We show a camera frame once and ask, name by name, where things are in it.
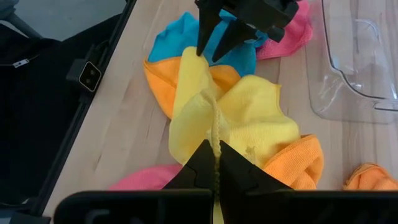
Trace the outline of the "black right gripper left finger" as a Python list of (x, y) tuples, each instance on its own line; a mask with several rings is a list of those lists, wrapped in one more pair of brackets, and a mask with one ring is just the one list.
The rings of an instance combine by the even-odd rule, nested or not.
[(209, 189), (215, 185), (215, 157), (209, 140), (204, 140), (164, 189)]

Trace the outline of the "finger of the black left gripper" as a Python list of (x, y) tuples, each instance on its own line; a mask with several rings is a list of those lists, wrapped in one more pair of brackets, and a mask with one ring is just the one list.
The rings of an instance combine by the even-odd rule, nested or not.
[(245, 41), (256, 39), (257, 35), (254, 28), (239, 20), (231, 21), (214, 51), (212, 61), (217, 62), (224, 55)]
[(199, 7), (199, 31), (197, 41), (198, 56), (203, 53), (215, 27), (221, 21), (221, 17), (219, 16), (220, 11), (220, 7)]

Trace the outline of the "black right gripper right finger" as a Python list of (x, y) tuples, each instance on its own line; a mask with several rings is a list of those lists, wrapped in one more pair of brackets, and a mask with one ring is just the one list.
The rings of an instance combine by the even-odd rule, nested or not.
[(290, 191), (221, 142), (220, 205), (225, 223), (283, 223)]

